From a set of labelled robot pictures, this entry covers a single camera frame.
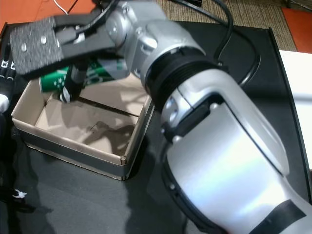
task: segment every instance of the cardboard box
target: cardboard box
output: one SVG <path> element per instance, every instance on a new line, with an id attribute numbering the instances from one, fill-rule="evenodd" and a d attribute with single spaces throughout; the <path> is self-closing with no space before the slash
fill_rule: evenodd
<path id="1" fill-rule="evenodd" d="M 119 180 L 129 176 L 153 105 L 130 76 L 86 87 L 64 104 L 28 83 L 12 112 L 26 144 L 66 162 Z"/>

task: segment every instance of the green can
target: green can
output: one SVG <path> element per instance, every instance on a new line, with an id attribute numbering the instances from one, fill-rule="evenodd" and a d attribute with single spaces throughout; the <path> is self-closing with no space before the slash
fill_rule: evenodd
<path id="1" fill-rule="evenodd" d="M 40 77 L 41 92 L 61 91 L 64 87 L 67 71 L 68 67 L 65 67 Z M 129 71 L 123 59 L 93 59 L 89 62 L 84 86 L 121 79 L 128 75 Z"/>

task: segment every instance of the black table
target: black table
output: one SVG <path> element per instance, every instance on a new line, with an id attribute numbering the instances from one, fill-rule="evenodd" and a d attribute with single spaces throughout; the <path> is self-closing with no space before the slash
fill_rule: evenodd
<path id="1" fill-rule="evenodd" d="M 215 24 L 182 23 L 212 55 L 225 33 Z M 293 188 L 311 202 L 311 186 L 301 131 L 289 85 L 272 32 L 239 27 L 262 55 L 262 63 L 247 85 L 246 93 L 280 134 L 288 153 Z M 245 42 L 233 36 L 222 59 L 237 80 L 247 71 L 253 54 Z M 16 204 L 0 203 L 1 229 L 25 234 L 180 234 L 200 233 L 172 202 L 160 178 L 162 148 L 166 142 L 154 113 L 139 150 L 131 178 L 121 182 L 55 159 L 25 146 L 16 131 L 8 139 L 8 155 L 14 155 L 15 188 L 27 192 L 24 212 Z"/>

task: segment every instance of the black object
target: black object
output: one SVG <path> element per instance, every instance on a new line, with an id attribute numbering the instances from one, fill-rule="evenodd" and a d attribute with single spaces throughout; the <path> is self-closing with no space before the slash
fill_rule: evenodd
<path id="1" fill-rule="evenodd" d="M 0 113 L 0 148 L 1 148 L 2 140 L 5 134 L 5 129 L 6 129 L 5 117 L 2 113 Z"/>
<path id="2" fill-rule="evenodd" d="M 287 200 L 276 206 L 250 234 L 280 234 L 305 216 L 291 200 Z"/>
<path id="3" fill-rule="evenodd" d="M 4 48 L 3 57 L 0 59 L 0 78 L 5 78 L 5 74 L 9 68 L 10 51 L 11 47 L 7 44 Z"/>
<path id="4" fill-rule="evenodd" d="M 83 88 L 83 82 L 86 78 L 88 63 L 85 61 L 77 62 L 75 65 L 70 66 L 66 78 L 64 88 L 59 95 L 62 102 L 71 102 L 79 97 Z"/>
<path id="5" fill-rule="evenodd" d="M 216 24 L 181 22 L 181 25 L 207 54 L 215 51 L 224 34 L 224 28 Z M 290 165 L 288 181 L 311 203 L 303 139 L 273 34 L 266 29 L 235 28 L 255 43 L 262 57 L 258 72 L 244 90 L 285 145 Z M 229 73 L 239 81 L 253 62 L 254 54 L 247 43 L 233 34 L 223 58 Z M 25 234 L 181 234 L 183 231 L 200 234 L 181 214 L 163 185 L 160 169 L 165 139 L 160 127 L 160 115 L 154 113 L 132 178 L 124 182 L 65 163 L 17 140 L 15 188 L 27 192 L 26 202 L 36 209 L 31 214 L 17 213 L 12 228 L 19 225 Z M 1 211 L 3 224 L 6 223 L 5 209 Z"/>

